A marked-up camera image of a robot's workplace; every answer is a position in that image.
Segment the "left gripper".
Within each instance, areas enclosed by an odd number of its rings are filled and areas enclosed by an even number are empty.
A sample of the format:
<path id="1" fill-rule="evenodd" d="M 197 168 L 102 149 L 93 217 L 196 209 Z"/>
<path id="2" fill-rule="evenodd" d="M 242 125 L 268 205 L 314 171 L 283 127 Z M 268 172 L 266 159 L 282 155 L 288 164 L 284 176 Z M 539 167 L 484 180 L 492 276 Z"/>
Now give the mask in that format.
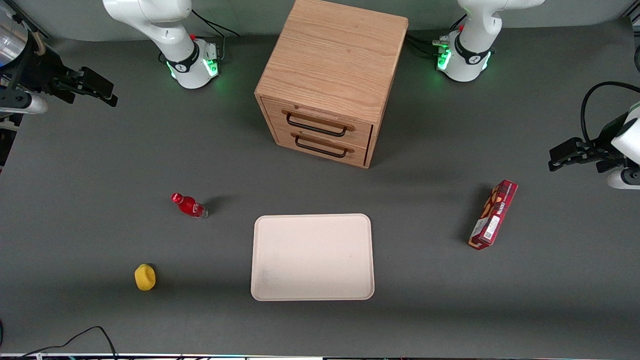
<path id="1" fill-rule="evenodd" d="M 548 170 L 552 173 L 576 164 L 596 163 L 598 173 L 615 167 L 639 169 L 640 162 L 640 103 L 636 102 L 627 112 L 610 121 L 593 141 L 601 159 L 580 138 L 570 138 L 549 150 Z"/>

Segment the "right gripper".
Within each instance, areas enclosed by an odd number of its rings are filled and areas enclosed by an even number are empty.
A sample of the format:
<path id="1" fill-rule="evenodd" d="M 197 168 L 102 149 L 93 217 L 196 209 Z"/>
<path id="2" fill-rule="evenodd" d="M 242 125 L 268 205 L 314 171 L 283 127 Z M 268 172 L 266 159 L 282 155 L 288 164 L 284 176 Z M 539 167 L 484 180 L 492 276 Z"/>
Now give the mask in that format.
<path id="1" fill-rule="evenodd" d="M 48 47 L 38 32 L 15 20 L 1 21 L 1 88 L 23 89 L 55 96 L 68 104 L 76 95 L 90 96 L 116 107 L 114 84 L 89 67 L 75 71 Z"/>

